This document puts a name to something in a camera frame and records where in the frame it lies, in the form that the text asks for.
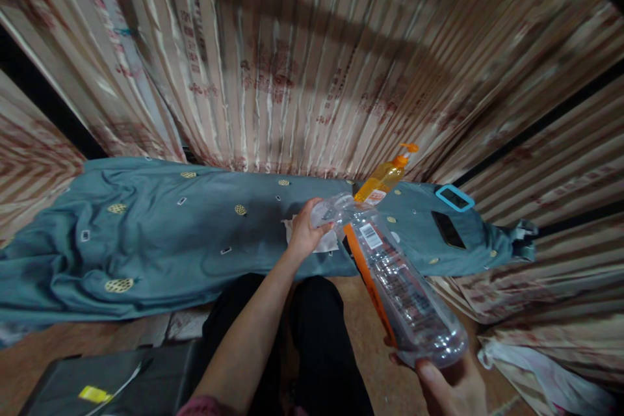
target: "blue phone case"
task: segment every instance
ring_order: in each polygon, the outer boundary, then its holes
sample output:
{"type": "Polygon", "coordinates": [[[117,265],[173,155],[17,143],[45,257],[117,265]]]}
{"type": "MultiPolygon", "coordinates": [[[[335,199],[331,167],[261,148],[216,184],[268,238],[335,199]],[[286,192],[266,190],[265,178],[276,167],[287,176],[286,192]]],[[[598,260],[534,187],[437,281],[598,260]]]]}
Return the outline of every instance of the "blue phone case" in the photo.
{"type": "Polygon", "coordinates": [[[435,192],[435,196],[437,196],[440,200],[445,202],[448,206],[453,208],[455,211],[459,211],[460,213],[463,213],[464,211],[468,211],[470,208],[475,206],[475,203],[474,203],[475,201],[472,198],[470,198],[468,195],[466,195],[464,192],[462,192],[460,189],[458,189],[452,184],[447,184],[447,185],[443,185],[442,187],[440,187],[435,192]],[[468,204],[465,207],[459,208],[457,205],[455,205],[455,203],[446,199],[444,196],[442,196],[442,192],[444,192],[444,190],[447,190],[447,189],[455,193],[455,195],[463,199],[468,204]]]}

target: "wooden floor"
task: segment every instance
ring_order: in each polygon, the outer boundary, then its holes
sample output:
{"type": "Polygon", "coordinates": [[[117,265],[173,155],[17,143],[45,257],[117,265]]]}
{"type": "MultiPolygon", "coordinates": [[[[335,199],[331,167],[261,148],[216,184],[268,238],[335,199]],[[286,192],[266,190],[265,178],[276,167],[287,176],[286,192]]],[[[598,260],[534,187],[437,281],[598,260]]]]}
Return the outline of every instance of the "wooden floor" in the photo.
{"type": "MultiPolygon", "coordinates": [[[[359,277],[332,278],[344,301],[344,319],[357,364],[368,389],[375,414],[426,415],[426,406],[416,375],[388,359],[384,329],[359,277]]],[[[83,354],[92,356],[132,350],[139,345],[160,346],[165,340],[183,341],[201,334],[210,307],[174,314],[156,315],[132,322],[57,324],[32,333],[12,348],[0,351],[0,416],[15,416],[37,380],[54,359],[83,354]]],[[[476,324],[458,313],[471,337],[475,353],[476,324]]],[[[284,382],[296,376],[296,352],[292,344],[284,382]]],[[[496,416],[533,415],[515,389],[497,370],[480,370],[486,381],[488,413],[496,416]]]]}

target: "empty plastic bottle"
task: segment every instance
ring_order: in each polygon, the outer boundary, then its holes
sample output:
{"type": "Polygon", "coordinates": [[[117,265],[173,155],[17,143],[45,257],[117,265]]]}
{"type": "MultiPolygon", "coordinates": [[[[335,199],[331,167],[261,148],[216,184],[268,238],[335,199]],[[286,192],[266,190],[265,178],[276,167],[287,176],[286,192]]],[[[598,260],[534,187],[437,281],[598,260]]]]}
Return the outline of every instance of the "empty plastic bottle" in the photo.
{"type": "Polygon", "coordinates": [[[429,283],[413,267],[379,212],[343,193],[320,202],[315,220],[344,230],[356,265],[401,360],[413,367],[429,359],[443,368],[467,349],[466,331],[429,283]]]}

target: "pink sleeve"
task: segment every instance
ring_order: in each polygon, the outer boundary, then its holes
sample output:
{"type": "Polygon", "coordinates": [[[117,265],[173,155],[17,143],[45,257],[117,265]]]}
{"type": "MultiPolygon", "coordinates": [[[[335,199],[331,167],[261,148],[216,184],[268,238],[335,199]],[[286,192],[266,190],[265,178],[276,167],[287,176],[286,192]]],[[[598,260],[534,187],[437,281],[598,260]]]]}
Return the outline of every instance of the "pink sleeve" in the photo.
{"type": "Polygon", "coordinates": [[[221,416],[221,410],[216,399],[202,395],[190,399],[176,416],[221,416]]]}

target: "orange soap bottle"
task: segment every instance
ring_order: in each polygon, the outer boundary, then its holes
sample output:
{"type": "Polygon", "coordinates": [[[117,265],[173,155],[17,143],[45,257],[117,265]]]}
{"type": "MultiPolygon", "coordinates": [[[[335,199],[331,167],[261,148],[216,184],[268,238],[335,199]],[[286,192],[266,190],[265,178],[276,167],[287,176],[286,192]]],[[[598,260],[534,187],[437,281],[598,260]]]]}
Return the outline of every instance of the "orange soap bottle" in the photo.
{"type": "Polygon", "coordinates": [[[410,153],[418,151],[418,146],[415,144],[402,143],[401,146],[407,147],[408,152],[377,166],[377,169],[356,193],[356,201],[375,206],[400,182],[405,174],[405,166],[410,161],[410,153]]]}

